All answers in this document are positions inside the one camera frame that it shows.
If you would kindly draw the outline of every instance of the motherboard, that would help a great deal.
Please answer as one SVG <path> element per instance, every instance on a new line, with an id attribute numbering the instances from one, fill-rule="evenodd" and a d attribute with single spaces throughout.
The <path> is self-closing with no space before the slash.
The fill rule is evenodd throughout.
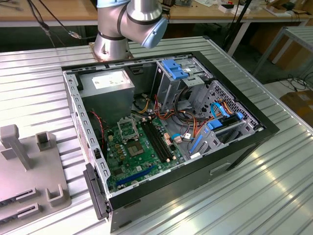
<path id="1" fill-rule="evenodd" d="M 111 172 L 109 191 L 135 185 L 185 160 L 158 118 L 147 121 L 120 121 L 105 131 L 108 140 L 107 164 Z"/>

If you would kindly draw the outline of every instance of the workbench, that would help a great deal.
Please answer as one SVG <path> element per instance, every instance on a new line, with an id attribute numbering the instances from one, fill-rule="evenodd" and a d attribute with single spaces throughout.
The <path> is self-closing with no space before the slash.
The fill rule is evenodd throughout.
<path id="1" fill-rule="evenodd" d="M 203 37 L 130 43 L 135 57 L 199 50 L 280 129 L 241 165 L 120 229 L 115 234 L 308 234 L 313 231 L 313 129 L 255 78 Z M 83 177 L 85 162 L 70 117 L 60 67 L 92 63 L 89 46 L 0 54 L 0 126 L 20 137 L 55 134 L 72 204 L 12 231 L 109 234 L 98 221 Z"/>

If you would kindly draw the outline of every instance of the yellow wire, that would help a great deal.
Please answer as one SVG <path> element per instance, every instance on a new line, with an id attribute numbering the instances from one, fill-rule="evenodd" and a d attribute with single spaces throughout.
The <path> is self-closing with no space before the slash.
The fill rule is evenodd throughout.
<path id="1" fill-rule="evenodd" d="M 143 114 L 148 109 L 148 105 L 149 105 L 149 99 L 147 99 L 147 103 L 146 103 L 145 108 L 143 110 L 139 111 L 139 113 Z"/>

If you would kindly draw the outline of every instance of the green circuit board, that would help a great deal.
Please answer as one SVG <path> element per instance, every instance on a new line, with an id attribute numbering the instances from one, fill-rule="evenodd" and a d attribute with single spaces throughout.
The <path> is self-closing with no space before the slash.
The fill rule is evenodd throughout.
<path id="1" fill-rule="evenodd" d="M 135 122 L 135 124 L 139 138 L 137 140 L 130 140 L 127 143 L 122 142 L 118 126 L 105 131 L 108 140 L 109 135 L 113 136 L 113 139 L 108 141 L 107 155 L 107 164 L 111 172 L 111 176 L 107 183 L 111 192 L 118 191 L 131 184 L 136 184 L 137 182 L 184 162 L 184 158 L 175 143 L 173 143 L 171 148 L 168 147 L 168 150 L 173 156 L 175 156 L 175 159 L 171 159 L 170 162 L 162 162 L 142 129 L 140 125 L 141 122 Z M 165 142 L 164 133 L 166 133 L 166 130 L 160 120 L 154 119 L 152 124 L 157 129 L 162 141 Z M 123 133 L 125 132 L 132 133 L 134 130 L 131 125 L 128 125 L 126 126 L 126 129 L 123 129 Z M 134 176 L 137 173 L 142 173 L 145 170 L 149 171 L 149 173 L 127 183 L 117 184 L 120 180 Z"/>

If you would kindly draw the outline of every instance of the gray 3d printed part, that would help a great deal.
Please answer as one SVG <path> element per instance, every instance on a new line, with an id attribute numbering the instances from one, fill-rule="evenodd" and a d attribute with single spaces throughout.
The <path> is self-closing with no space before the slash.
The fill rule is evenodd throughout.
<path id="1" fill-rule="evenodd" d="M 38 203 L 21 208 L 17 211 L 13 211 L 11 214 L 8 214 L 5 218 L 0 218 L 0 226 L 4 226 L 8 222 L 13 222 L 12 220 L 16 219 L 27 219 L 33 215 L 36 215 L 40 212 L 40 206 Z"/>
<path id="2" fill-rule="evenodd" d="M 19 129 L 16 125 L 0 127 L 0 141 L 7 149 L 4 151 L 4 157 L 8 160 L 17 156 L 23 164 L 25 170 L 31 169 L 30 159 L 19 141 Z"/>
<path id="3" fill-rule="evenodd" d="M 18 193 L 17 195 L 10 197 L 10 198 L 6 198 L 3 199 L 1 198 L 0 200 L 0 207 L 4 207 L 10 203 L 13 202 L 24 202 L 26 200 L 29 200 L 31 198 L 37 197 L 38 196 L 38 192 L 36 190 L 36 188 L 31 188 L 29 190 L 26 190 L 24 192 Z"/>
<path id="4" fill-rule="evenodd" d="M 8 130 L 15 138 L 13 141 L 18 141 L 29 157 L 32 163 L 30 170 L 25 171 L 11 145 L 8 146 Z M 54 213 L 71 203 L 53 134 L 43 132 L 18 140 L 18 128 L 12 125 L 9 129 L 1 128 L 1 141 L 3 137 L 5 145 L 0 145 L 0 153 L 13 153 L 13 156 L 3 157 L 0 154 L 0 234 Z"/>
<path id="5" fill-rule="evenodd" d="M 62 185 L 58 185 L 59 187 L 59 192 L 58 192 L 58 196 L 54 196 L 54 194 L 52 194 L 48 188 L 45 189 L 45 194 L 46 194 L 46 197 L 47 197 L 47 202 L 50 203 L 50 205 L 52 207 L 55 207 L 61 203 L 63 203 L 66 198 L 63 194 L 63 189 L 62 189 Z"/>
<path id="6" fill-rule="evenodd" d="M 37 133 L 35 137 L 40 151 L 45 151 L 51 148 L 49 132 Z"/>

